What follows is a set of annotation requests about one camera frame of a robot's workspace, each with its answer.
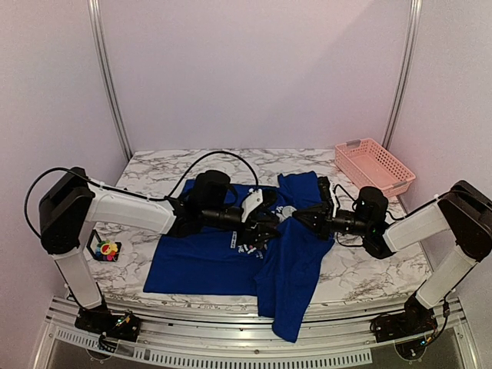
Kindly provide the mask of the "silver round brooch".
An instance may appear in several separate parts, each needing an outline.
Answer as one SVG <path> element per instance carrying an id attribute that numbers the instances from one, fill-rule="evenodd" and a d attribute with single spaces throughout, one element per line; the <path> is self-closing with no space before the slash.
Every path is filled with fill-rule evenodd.
<path id="1" fill-rule="evenodd" d="M 296 212 L 296 210 L 297 209 L 295 207 L 286 205 L 286 206 L 277 207 L 276 214 L 280 222 L 283 222 L 286 219 L 290 218 L 293 215 L 293 213 Z"/>

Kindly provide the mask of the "blue printed t-shirt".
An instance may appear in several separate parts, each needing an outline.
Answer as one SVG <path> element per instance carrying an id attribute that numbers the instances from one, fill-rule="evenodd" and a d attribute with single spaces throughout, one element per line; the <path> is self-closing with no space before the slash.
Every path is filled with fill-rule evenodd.
<path id="1" fill-rule="evenodd" d="M 320 202 L 315 172 L 278 175 L 278 199 L 269 210 Z M 265 251 L 248 251 L 233 231 L 204 228 L 185 238 L 158 242 L 143 291 L 155 294 L 255 296 L 258 314 L 273 320 L 272 331 L 294 343 L 311 303 L 321 262 L 334 245 L 318 239 L 292 217 L 278 225 L 279 238 Z"/>

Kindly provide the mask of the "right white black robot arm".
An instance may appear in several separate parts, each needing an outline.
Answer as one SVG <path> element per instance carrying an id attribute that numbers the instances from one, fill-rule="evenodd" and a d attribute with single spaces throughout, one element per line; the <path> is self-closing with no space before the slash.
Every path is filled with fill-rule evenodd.
<path id="1" fill-rule="evenodd" d="M 382 260 L 444 231 L 451 231 L 455 245 L 433 274 L 415 291 L 417 304 L 397 319 L 397 328 L 413 335 L 427 323 L 427 312 L 447 296 L 469 272 L 491 253 L 491 200 L 467 181 L 389 224 L 388 199 L 372 186 L 360 189 L 354 210 L 336 208 L 334 191 L 322 178 L 322 201 L 295 211 L 292 216 L 318 238 L 351 234 L 361 238 L 364 250 Z"/>

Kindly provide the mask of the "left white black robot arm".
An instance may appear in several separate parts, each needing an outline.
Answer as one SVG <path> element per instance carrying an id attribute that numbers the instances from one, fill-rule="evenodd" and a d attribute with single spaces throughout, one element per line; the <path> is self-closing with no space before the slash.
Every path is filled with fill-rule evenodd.
<path id="1" fill-rule="evenodd" d="M 86 225 L 120 224 L 172 238 L 197 234 L 203 228 L 236 233 L 236 241 L 253 251 L 278 238 L 279 220 L 269 208 L 274 195 L 255 185 L 243 197 L 224 172 L 207 170 L 178 197 L 150 198 L 90 179 L 82 168 L 68 169 L 40 200 L 42 247 L 55 260 L 85 322 L 99 334 L 115 325 L 104 295 L 90 272 L 81 247 Z"/>

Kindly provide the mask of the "black box with flower brooch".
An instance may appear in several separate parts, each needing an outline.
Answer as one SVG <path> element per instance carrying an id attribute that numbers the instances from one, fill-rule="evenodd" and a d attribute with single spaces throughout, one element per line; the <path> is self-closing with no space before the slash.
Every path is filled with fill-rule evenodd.
<path id="1" fill-rule="evenodd" d="M 93 229 L 85 248 L 95 261 L 113 263 L 117 262 L 119 259 L 122 244 L 121 242 L 102 238 L 99 233 Z"/>

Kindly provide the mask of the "pink perforated plastic basket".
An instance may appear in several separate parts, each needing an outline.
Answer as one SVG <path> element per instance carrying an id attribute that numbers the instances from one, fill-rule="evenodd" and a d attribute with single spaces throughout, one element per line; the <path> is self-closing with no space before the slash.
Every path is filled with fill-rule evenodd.
<path id="1" fill-rule="evenodd" d="M 372 186 L 387 198 L 408 190 L 416 175 L 372 138 L 335 146 L 335 164 L 358 188 Z"/>

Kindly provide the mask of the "aluminium front rail frame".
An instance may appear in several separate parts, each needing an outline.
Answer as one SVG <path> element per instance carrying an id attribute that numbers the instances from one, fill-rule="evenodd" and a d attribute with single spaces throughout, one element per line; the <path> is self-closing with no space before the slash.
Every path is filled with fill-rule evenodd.
<path id="1" fill-rule="evenodd" d="M 435 308 L 441 336 L 422 353 L 410 349 L 415 337 L 377 342 L 370 329 L 378 315 L 403 310 L 403 301 L 311 305 L 298 340 L 291 344 L 258 317 L 252 304 L 160 305 L 111 300 L 115 310 L 141 319 L 134 342 L 120 341 L 114 352 L 98 348 L 95 334 L 75 327 L 73 301 L 53 298 L 35 352 L 36 368 L 479 368 L 470 328 L 456 298 L 450 316 Z"/>

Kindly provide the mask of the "right aluminium corner post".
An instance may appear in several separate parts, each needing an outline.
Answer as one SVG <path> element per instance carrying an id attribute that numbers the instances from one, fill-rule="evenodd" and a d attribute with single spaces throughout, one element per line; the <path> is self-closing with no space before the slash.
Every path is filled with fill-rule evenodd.
<path id="1" fill-rule="evenodd" d="M 391 104 L 387 127 L 385 129 L 382 141 L 382 146 L 388 151 L 390 150 L 391 143 L 397 129 L 397 123 L 403 106 L 407 83 L 411 75 L 412 61 L 417 45 L 422 5 L 422 0 L 411 0 L 410 2 L 401 68 L 397 79 L 393 102 Z"/>

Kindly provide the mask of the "aluminium corner post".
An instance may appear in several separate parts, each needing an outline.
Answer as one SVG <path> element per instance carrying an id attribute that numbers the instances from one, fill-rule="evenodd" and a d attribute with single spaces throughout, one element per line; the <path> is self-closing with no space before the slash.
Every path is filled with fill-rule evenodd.
<path id="1" fill-rule="evenodd" d="M 417 45 L 422 5 L 422 0 L 411 0 L 410 2 L 401 68 L 397 79 L 393 102 L 391 104 L 387 127 L 385 129 L 382 141 L 382 146 L 388 151 L 390 150 L 391 143 L 397 129 L 397 123 L 403 106 L 407 83 L 411 75 L 412 61 Z"/>
<path id="2" fill-rule="evenodd" d="M 100 1 L 88 0 L 88 13 L 91 23 L 91 32 L 95 44 L 95 52 L 98 59 L 98 64 L 101 72 L 103 87 L 108 100 L 108 107 L 111 114 L 115 132 L 122 150 L 122 153 L 129 161 L 133 156 L 131 143 L 123 121 L 118 96 L 116 93 L 111 66 L 108 57 L 108 51 L 105 43 L 105 33 L 101 16 Z"/>

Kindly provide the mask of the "left aluminium corner post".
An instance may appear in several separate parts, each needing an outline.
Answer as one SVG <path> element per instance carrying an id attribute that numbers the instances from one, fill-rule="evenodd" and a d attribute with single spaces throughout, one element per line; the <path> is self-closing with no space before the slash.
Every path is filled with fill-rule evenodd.
<path id="1" fill-rule="evenodd" d="M 122 153 L 129 161 L 133 156 L 131 143 L 123 121 L 118 96 L 116 93 L 111 66 L 108 57 L 108 51 L 105 43 L 105 33 L 101 16 L 100 1 L 88 0 L 88 13 L 91 23 L 91 32 L 95 44 L 95 52 L 98 59 L 98 64 L 101 72 L 103 87 L 108 100 L 108 107 L 111 114 L 115 132 L 122 150 Z"/>

